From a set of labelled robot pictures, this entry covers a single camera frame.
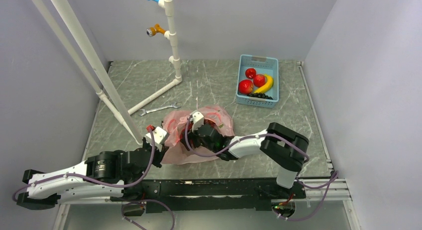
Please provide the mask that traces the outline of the small red fake fruit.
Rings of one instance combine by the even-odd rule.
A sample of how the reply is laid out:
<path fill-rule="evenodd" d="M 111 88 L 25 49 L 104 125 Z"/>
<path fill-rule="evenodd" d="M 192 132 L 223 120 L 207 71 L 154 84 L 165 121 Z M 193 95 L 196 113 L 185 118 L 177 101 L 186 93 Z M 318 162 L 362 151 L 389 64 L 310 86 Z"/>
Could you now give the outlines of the small red fake fruit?
<path fill-rule="evenodd" d="M 255 76 L 256 76 L 256 70 L 254 68 L 248 68 L 248 69 L 246 69 L 245 76 L 248 79 L 254 79 Z"/>

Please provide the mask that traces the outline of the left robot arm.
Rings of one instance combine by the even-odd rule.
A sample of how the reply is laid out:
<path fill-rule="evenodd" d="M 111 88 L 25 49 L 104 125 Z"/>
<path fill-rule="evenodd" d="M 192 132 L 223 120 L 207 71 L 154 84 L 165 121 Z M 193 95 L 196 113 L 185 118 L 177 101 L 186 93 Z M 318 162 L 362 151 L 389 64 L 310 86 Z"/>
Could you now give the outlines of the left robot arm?
<path fill-rule="evenodd" d="M 68 201 L 109 197 L 139 200 L 144 195 L 141 181 L 151 166 L 160 168 L 168 147 L 143 139 L 133 151 L 103 151 L 81 163 L 51 173 L 33 169 L 24 172 L 26 186 L 14 194 L 18 206 L 46 210 Z"/>

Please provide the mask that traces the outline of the pink plastic bag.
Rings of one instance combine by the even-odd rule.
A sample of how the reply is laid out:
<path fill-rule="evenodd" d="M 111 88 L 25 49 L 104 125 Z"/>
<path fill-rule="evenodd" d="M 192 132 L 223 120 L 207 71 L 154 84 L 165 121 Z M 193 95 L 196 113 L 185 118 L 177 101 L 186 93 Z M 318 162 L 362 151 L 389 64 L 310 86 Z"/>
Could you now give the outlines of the pink plastic bag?
<path fill-rule="evenodd" d="M 213 122 L 219 133 L 225 136 L 233 136 L 233 119 L 231 115 L 221 106 L 208 105 L 199 108 L 205 117 L 205 122 Z M 162 121 L 162 128 L 169 133 L 169 137 L 165 141 L 165 145 L 169 149 L 164 154 L 162 164 L 187 164 L 201 163 L 218 159 L 217 156 L 201 157 L 187 151 L 186 147 L 181 143 L 184 138 L 184 129 L 186 127 L 187 118 L 192 113 L 189 110 L 175 110 L 166 115 Z"/>

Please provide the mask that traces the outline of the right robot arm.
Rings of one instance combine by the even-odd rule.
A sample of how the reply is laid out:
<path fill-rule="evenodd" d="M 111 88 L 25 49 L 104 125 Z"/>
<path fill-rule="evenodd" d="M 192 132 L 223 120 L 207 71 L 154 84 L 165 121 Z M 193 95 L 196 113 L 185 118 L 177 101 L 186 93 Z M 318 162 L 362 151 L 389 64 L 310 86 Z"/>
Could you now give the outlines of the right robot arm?
<path fill-rule="evenodd" d="M 198 147 L 209 150 L 210 154 L 202 155 L 207 158 L 232 161 L 248 155 L 267 155 L 280 167 L 274 191 L 281 198 L 293 192 L 294 180 L 310 158 L 307 154 L 308 138 L 277 122 L 270 123 L 266 129 L 255 134 L 226 136 L 214 124 L 190 120 L 181 137 L 185 148 L 195 155 L 201 155 L 195 150 Z"/>

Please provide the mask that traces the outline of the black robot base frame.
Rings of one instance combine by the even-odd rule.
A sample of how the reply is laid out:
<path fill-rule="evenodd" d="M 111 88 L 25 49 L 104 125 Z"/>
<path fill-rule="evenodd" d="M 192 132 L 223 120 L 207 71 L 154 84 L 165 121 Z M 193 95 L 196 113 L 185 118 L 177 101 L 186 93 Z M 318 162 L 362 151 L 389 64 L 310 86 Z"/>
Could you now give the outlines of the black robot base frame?
<path fill-rule="evenodd" d="M 269 211 L 279 203 L 306 197 L 295 183 L 290 188 L 277 184 L 275 177 L 164 177 L 151 175 L 141 183 L 123 191 L 112 202 L 153 200 L 146 205 L 147 213 L 160 213 L 158 202 L 173 211 L 253 209 Z"/>

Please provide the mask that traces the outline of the large red fake apple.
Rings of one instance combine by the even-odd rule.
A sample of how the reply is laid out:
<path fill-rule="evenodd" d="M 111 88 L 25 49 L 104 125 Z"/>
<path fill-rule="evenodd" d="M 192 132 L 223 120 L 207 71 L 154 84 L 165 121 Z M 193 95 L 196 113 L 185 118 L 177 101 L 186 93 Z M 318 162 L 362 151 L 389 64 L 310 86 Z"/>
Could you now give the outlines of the large red fake apple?
<path fill-rule="evenodd" d="M 245 79 L 239 82 L 238 92 L 243 95 L 249 95 L 253 92 L 254 84 L 250 79 Z"/>

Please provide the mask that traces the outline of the red fake peach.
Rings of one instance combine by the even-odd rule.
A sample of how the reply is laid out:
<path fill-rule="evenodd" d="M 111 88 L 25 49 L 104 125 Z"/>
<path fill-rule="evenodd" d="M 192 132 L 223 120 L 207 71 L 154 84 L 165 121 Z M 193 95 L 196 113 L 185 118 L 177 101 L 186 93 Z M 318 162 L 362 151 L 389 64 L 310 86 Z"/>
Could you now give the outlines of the red fake peach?
<path fill-rule="evenodd" d="M 260 88 L 266 84 L 266 77 L 262 74 L 257 74 L 253 78 L 253 85 L 257 88 Z"/>

